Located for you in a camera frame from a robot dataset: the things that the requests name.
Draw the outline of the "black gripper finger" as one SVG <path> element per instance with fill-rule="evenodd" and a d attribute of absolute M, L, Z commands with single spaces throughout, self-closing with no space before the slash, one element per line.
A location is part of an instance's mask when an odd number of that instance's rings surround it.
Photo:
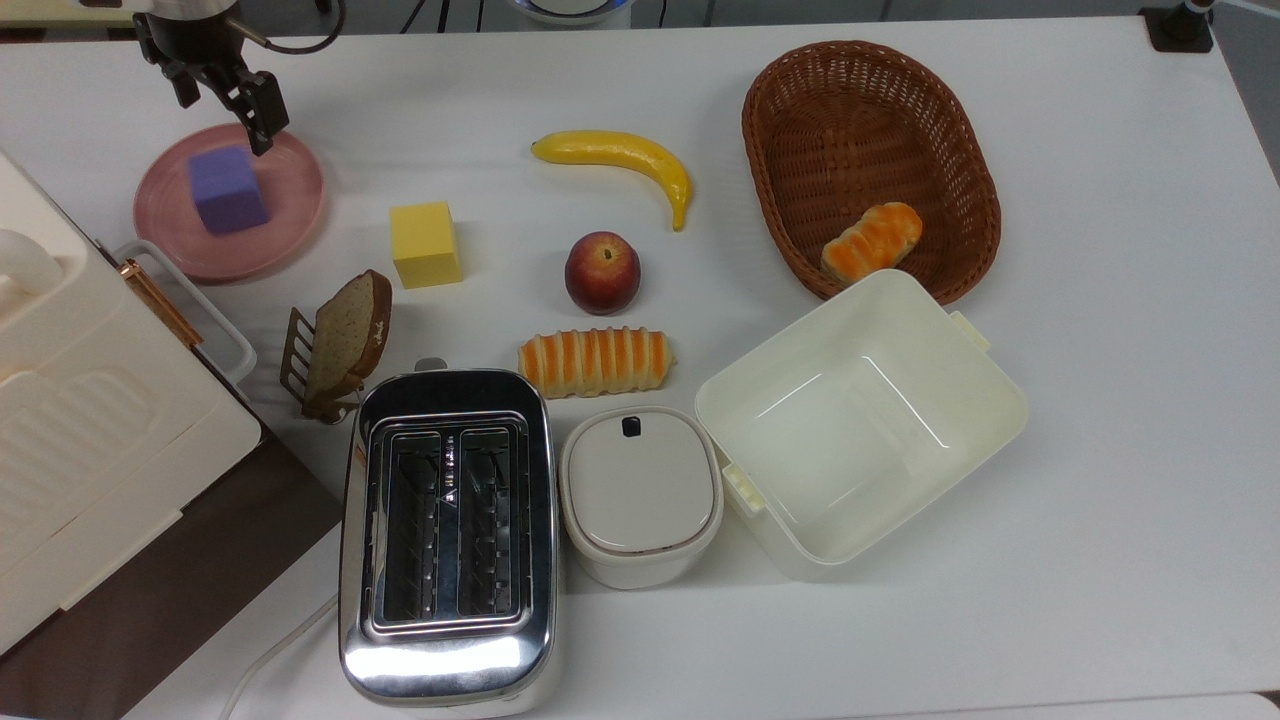
<path fill-rule="evenodd" d="M 191 108 L 201 97 L 198 81 L 189 73 L 189 68 L 177 60 L 163 64 L 163 74 L 170 81 L 175 99 L 180 108 Z"/>
<path fill-rule="evenodd" d="M 227 108 L 244 127 L 255 156 L 270 151 L 275 136 L 289 124 L 279 82 L 270 72 L 238 68 L 225 100 Z"/>

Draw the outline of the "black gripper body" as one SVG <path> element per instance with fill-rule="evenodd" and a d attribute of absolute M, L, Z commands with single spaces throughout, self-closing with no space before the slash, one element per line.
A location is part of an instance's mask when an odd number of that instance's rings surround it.
<path fill-rule="evenodd" d="M 168 19 L 151 13 L 133 14 L 134 31 L 143 59 L 157 67 L 177 63 L 179 69 L 212 68 L 237 79 L 248 70 L 242 56 L 244 38 L 228 20 L 243 18 L 242 10 L 223 10 L 201 19 Z"/>

